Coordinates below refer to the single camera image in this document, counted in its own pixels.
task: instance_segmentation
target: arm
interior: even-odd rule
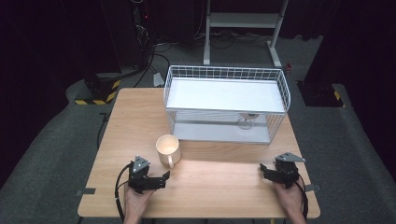
[[[137,224],[145,212],[149,198],[155,190],[144,191],[143,194],[136,193],[133,189],[125,185],[125,219],[124,224]]]
[[[300,178],[298,180],[300,186],[303,185],[303,181]],[[303,216],[303,195],[300,189],[293,184],[289,189],[285,189],[285,185],[274,182],[274,187],[277,192],[280,205],[285,210],[286,215],[293,224],[306,224]]]

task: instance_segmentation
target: table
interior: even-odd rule
[[[79,215],[119,216],[114,200],[116,179],[135,155],[151,162],[149,176],[167,172],[155,148],[157,139],[166,133],[170,130],[162,88],[121,89],[87,182],[86,188],[95,192],[82,196]],[[181,160],[171,170],[166,188],[150,198],[143,217],[285,217],[272,182],[262,177],[259,167],[263,163],[274,169],[275,156],[286,151],[301,156],[288,116],[271,145],[180,141],[180,147]],[[304,164],[296,165],[309,184]],[[126,180],[127,172],[121,183]],[[120,196],[123,199],[123,188]],[[308,217],[318,217],[315,193],[307,192],[307,197]]]

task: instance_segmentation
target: small object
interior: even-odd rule
[[[285,74],[287,77],[291,74],[291,63],[285,65]]]
[[[318,192],[322,190],[321,185],[317,185],[317,184],[310,184],[305,186],[305,192],[311,191],[313,190],[314,192]]]
[[[148,189],[164,189],[166,180],[169,179],[168,171],[162,177],[149,177],[149,161],[136,156],[129,166],[128,186],[137,193],[143,193]]]
[[[242,118],[238,121],[238,126],[241,129],[249,130],[254,126],[254,121],[260,114],[239,113]]]
[[[159,87],[159,86],[162,86],[163,84],[165,84],[160,73],[156,73],[153,75],[153,82],[154,82],[155,87]]]
[[[163,164],[169,165],[170,168],[174,168],[175,164],[180,161],[181,150],[176,136],[172,134],[163,135],[157,140],[157,144],[155,146],[157,148],[160,161]]]

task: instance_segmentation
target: mug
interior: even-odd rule
[[[160,161],[163,164],[174,168],[175,164],[180,161],[181,150],[178,139],[174,135],[166,134],[161,136],[157,140],[156,148],[160,157]]]

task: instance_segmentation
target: wire basket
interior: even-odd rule
[[[270,144],[290,92],[281,69],[172,65],[163,101],[179,139]]]

